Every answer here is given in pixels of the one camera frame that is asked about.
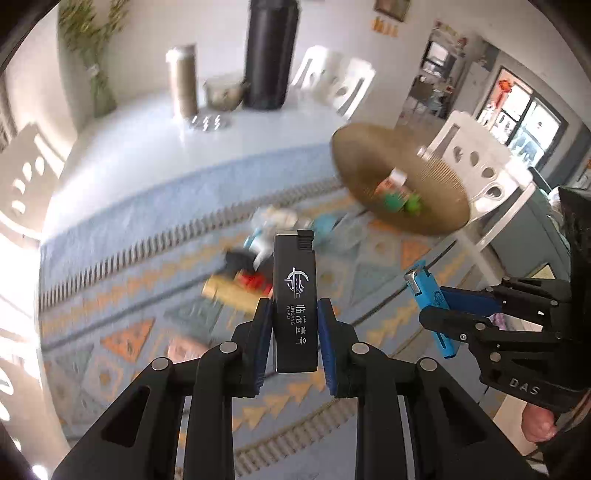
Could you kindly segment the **person right hand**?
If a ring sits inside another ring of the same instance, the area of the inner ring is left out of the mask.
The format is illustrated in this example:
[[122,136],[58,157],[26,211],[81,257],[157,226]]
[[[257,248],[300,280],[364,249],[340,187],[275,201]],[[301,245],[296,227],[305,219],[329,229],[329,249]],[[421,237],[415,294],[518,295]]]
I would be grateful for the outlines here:
[[529,442],[549,441],[557,433],[555,415],[550,410],[527,404],[522,412],[521,428],[524,437]]

